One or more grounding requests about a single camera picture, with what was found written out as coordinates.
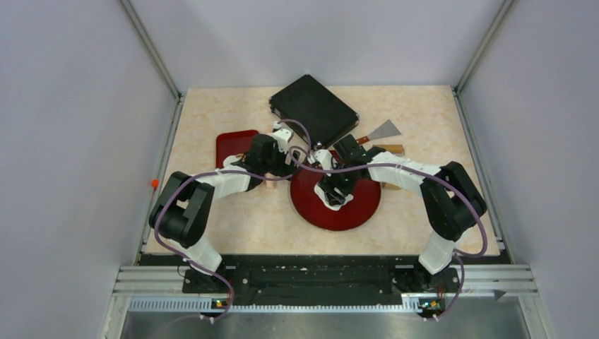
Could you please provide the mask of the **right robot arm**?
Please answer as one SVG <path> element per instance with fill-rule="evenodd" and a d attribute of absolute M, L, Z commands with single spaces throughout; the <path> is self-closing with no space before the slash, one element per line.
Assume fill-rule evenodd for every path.
<path fill-rule="evenodd" d="M 421 290 L 434 290 L 442 283 L 442 271 L 456 254 L 462 235 L 474 226 L 485 229 L 481 217 L 487 204 L 464 166 L 458 162 L 426 165 L 382 147 L 365 149 L 352 136 L 333 148 L 312 155 L 323 170 L 314 192 L 330 210 L 347 205 L 363 179 L 397 186 L 423 200 L 432 233 L 419 255 L 421 267 L 415 270 L 414 281 Z"/>

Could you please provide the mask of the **round red tray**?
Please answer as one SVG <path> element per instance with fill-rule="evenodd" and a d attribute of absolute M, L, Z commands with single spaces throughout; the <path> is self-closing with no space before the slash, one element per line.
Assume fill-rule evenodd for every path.
<path fill-rule="evenodd" d="M 361 226 L 375 214 L 381 200 L 378 182 L 360 179 L 352 193 L 354 199 L 339 211 L 333 211 L 314 193 L 314 187 L 323 175 L 302 169 L 291 180 L 292 204 L 307 222 L 325 230 L 341 232 Z"/>

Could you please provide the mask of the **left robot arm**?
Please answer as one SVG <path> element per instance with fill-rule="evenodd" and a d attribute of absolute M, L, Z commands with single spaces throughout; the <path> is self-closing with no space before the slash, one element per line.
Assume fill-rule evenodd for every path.
<path fill-rule="evenodd" d="M 227 280 L 219 268 L 222 256 L 206 235 L 213 202 L 263 182 L 289 179 L 296 170 L 287 162 L 293 136 L 289 129 L 259 133 L 243 156 L 229 156 L 222 168 L 195 176 L 174 172 L 165 183 L 148 223 L 158 244 L 200 272 L 199 281 L 208 291 L 223 289 Z"/>

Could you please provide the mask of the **white dough ball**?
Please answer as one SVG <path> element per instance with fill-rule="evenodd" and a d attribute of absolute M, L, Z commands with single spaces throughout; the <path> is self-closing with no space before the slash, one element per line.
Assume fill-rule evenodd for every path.
<path fill-rule="evenodd" d="M 329 183 L 317 183 L 314 187 L 314 193 L 328 209 L 333 211 L 339 211 L 354 199 L 352 194 L 345 194 Z"/>

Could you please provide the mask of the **wooden double-ended roller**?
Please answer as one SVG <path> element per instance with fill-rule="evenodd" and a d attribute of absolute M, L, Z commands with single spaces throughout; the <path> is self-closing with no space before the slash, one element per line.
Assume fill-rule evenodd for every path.
<path fill-rule="evenodd" d="M 375 145 L 375 147 L 379 147 L 379 148 L 383 148 L 385 151 L 389 151 L 390 153 L 397 155 L 397 156 L 404 156 L 405 155 L 405 149 L 403 147 L 403 145 L 401 144 L 394 144 L 394 145 Z M 401 190 L 401 188 L 399 186 L 390 184 L 390 183 L 385 183 L 383 182 L 381 184 L 381 187 L 383 189 L 390 189 L 390 190 Z"/>

